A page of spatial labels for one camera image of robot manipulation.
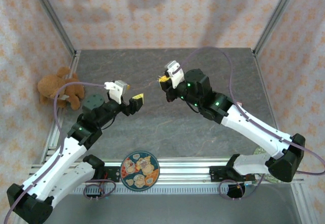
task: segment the marble surface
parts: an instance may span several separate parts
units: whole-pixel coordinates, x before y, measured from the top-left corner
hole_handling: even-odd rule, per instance
[[[234,63],[233,88],[237,100],[251,114],[274,126],[251,50],[225,49]],[[131,85],[128,101],[144,93],[145,104],[135,115],[119,114],[114,124],[88,151],[101,159],[122,159],[135,150],[147,150],[156,157],[231,156],[252,154],[257,145],[236,131],[193,113],[185,102],[166,101],[157,82],[171,60],[183,61],[194,49],[83,50],[77,74],[81,81],[104,83],[123,80]],[[210,78],[215,91],[229,95],[230,67],[216,50],[205,50],[184,66],[184,71],[200,68]],[[86,95],[106,91],[85,87]],[[65,111],[63,131],[68,132],[81,110]]]

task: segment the orange floral pattern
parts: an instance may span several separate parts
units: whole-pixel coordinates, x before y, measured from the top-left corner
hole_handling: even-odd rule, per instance
[[[204,45],[254,48],[278,2],[50,1],[76,49],[189,48]]]
[[[9,210],[7,188],[21,184],[40,159],[53,120],[51,106],[39,105],[36,84],[68,65],[71,55],[39,0],[2,0],[0,20],[0,219],[4,220]]]
[[[325,0],[291,0],[258,62],[282,130],[306,137],[306,148],[325,157]],[[305,153],[301,169],[323,171]],[[325,220],[324,177],[311,177],[310,208]]]

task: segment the patterned wall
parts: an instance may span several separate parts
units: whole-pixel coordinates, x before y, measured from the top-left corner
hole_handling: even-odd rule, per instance
[[[325,0],[291,0],[258,57],[282,130],[301,133],[306,147],[325,158]],[[324,167],[306,153],[301,169]],[[325,177],[308,177],[313,207],[325,223]]]
[[[22,183],[40,159],[53,120],[42,107],[36,83],[68,65],[64,47],[38,0],[0,0],[0,220],[9,204],[6,191]]]
[[[279,0],[50,0],[76,49],[254,47]]]

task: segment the dark green round object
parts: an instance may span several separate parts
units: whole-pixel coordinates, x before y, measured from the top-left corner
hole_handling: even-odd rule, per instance
[[[83,106],[91,111],[92,109],[100,107],[104,102],[103,96],[100,94],[92,94],[85,98]]]

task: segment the teddy bear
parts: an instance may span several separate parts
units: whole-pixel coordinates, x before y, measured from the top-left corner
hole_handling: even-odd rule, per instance
[[[40,93],[40,103],[43,105],[52,103],[57,91],[66,83],[79,82],[76,73],[72,75],[72,78],[64,79],[64,76],[69,74],[70,69],[68,67],[61,67],[56,74],[50,74],[44,76],[37,84],[37,89]],[[80,108],[79,99],[85,97],[84,87],[80,84],[69,85],[60,92],[57,100],[57,106],[59,108],[65,108],[67,102],[70,103],[71,109],[76,111]]]

